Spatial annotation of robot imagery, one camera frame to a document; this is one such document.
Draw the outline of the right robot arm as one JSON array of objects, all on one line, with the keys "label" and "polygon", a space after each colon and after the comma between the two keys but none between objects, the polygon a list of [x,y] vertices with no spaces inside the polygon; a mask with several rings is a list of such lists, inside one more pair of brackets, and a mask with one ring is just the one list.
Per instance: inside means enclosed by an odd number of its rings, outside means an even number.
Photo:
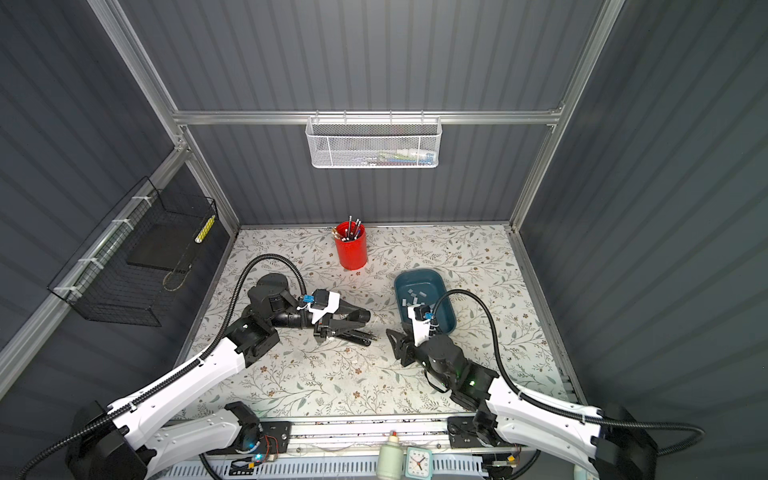
[{"label": "right robot arm", "polygon": [[475,435],[486,445],[521,444],[566,460],[600,479],[653,479],[658,446],[623,408],[584,406],[511,387],[500,373],[467,359],[447,335],[421,343],[388,329],[393,354],[419,365],[430,385],[474,413]]}]

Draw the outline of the black stapler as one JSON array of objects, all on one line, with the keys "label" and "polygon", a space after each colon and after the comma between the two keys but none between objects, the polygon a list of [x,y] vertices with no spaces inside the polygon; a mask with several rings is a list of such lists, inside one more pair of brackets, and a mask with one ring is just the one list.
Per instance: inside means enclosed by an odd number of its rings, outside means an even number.
[{"label": "black stapler", "polygon": [[318,342],[337,338],[361,346],[370,346],[377,337],[362,328],[371,320],[371,312],[358,308],[347,313],[327,313],[314,327],[314,336]]}]

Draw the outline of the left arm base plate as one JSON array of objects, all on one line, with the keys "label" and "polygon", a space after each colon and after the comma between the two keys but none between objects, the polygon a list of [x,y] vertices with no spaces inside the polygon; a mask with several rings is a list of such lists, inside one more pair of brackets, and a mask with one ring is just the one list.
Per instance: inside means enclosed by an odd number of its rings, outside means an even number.
[{"label": "left arm base plate", "polygon": [[259,427],[243,428],[232,445],[210,450],[207,454],[284,454],[291,439],[292,426],[288,421],[267,421],[262,422]]}]

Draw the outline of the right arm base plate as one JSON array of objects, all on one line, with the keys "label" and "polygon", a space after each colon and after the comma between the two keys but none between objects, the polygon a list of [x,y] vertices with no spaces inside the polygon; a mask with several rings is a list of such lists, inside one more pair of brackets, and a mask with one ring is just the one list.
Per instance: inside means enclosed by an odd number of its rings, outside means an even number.
[{"label": "right arm base plate", "polygon": [[478,429],[473,417],[450,416],[446,426],[449,444],[454,449],[518,447],[518,444],[506,442],[487,429]]}]

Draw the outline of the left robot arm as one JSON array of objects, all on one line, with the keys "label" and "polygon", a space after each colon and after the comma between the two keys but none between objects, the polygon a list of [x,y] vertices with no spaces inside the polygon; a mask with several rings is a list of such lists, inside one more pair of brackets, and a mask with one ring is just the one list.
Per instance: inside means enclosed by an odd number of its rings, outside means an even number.
[{"label": "left robot arm", "polygon": [[66,449],[66,465],[75,478],[147,479],[179,461],[217,450],[262,462],[278,453],[279,444],[241,401],[202,419],[167,423],[203,393],[264,357],[278,344],[281,328],[310,329],[317,341],[370,341],[362,329],[370,312],[337,292],[317,289],[294,296],[287,278],[273,273],[260,278],[248,298],[241,317],[226,328],[209,355],[196,355],[108,407],[94,403],[78,413],[75,426],[96,428]]}]

